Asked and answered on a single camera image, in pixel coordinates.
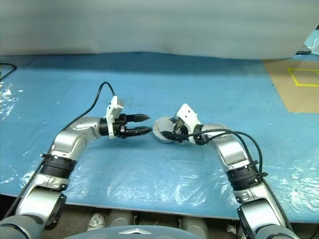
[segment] floor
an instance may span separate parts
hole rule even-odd
[[[13,197],[0,195],[1,208],[0,218],[3,217],[5,211],[8,209]],[[41,239],[59,239],[85,232],[89,223],[90,216],[95,212],[101,212],[107,215],[110,210],[96,209],[91,207],[67,205],[62,214],[58,226],[51,231],[44,231]],[[140,224],[144,225],[159,225],[176,227],[178,216],[155,214],[155,213],[139,213],[136,212],[139,218],[142,218]],[[235,239],[236,236],[226,231],[227,225],[238,226],[238,221],[225,219],[206,219],[209,229],[210,239]],[[300,239],[310,239],[314,234],[317,224],[293,223],[296,234]],[[319,232],[313,239],[319,239]]]

